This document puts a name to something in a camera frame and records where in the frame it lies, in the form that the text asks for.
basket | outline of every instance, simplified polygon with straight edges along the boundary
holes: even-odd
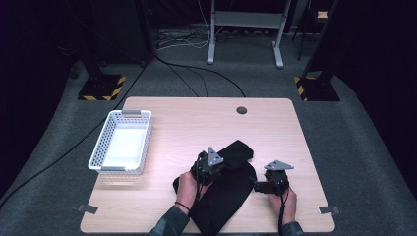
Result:
[[[110,111],[89,160],[100,174],[142,174],[151,133],[148,110]]]

person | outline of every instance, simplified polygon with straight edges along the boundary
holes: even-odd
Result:
[[[190,218],[188,214],[193,207],[198,185],[190,172],[183,173],[179,176],[179,185],[177,199],[174,205],[158,221],[156,226],[150,231],[148,236],[159,235],[181,235],[187,226]],[[203,186],[201,197],[207,191],[209,186]],[[295,211],[297,205],[297,195],[288,188],[284,195],[286,198],[285,211],[282,217],[282,233],[284,236],[302,236],[304,235],[300,224],[295,220]],[[268,194],[269,201],[272,204],[273,212],[279,216],[281,208],[281,197],[275,194]]]

sleeve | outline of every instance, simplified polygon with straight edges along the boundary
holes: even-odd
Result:
[[[149,236],[179,236],[190,218],[177,206],[172,206],[150,231]]]
[[[303,229],[297,221],[286,223],[282,226],[284,236],[304,236]]]

black cloth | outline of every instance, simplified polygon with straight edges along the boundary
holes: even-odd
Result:
[[[254,185],[251,178],[257,179],[254,167],[247,161],[254,152],[246,144],[236,141],[217,153],[226,167],[190,212],[204,236],[218,234],[251,193]],[[173,183],[175,191],[178,181],[177,178]]]

table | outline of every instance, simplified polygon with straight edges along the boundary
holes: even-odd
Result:
[[[215,26],[253,27],[279,29],[276,41],[272,42],[273,55],[275,56],[276,67],[282,69],[282,61],[279,44],[284,32],[291,0],[285,0],[285,7],[282,13],[252,13],[252,12],[229,12],[216,11],[215,0],[211,0],[211,20],[208,47],[208,64],[214,63],[215,51]]]
[[[239,114],[243,106],[247,113]],[[147,233],[174,204],[173,180],[190,169],[202,150],[221,150],[236,140],[254,151],[259,181],[264,166],[280,160],[298,196],[296,219],[306,232],[330,232],[331,214],[292,102],[285,98],[129,97],[123,109],[150,110],[152,133],[142,175],[98,175],[81,229],[86,233]],[[268,197],[252,192],[222,233],[277,231]],[[191,220],[184,232],[200,232]]]

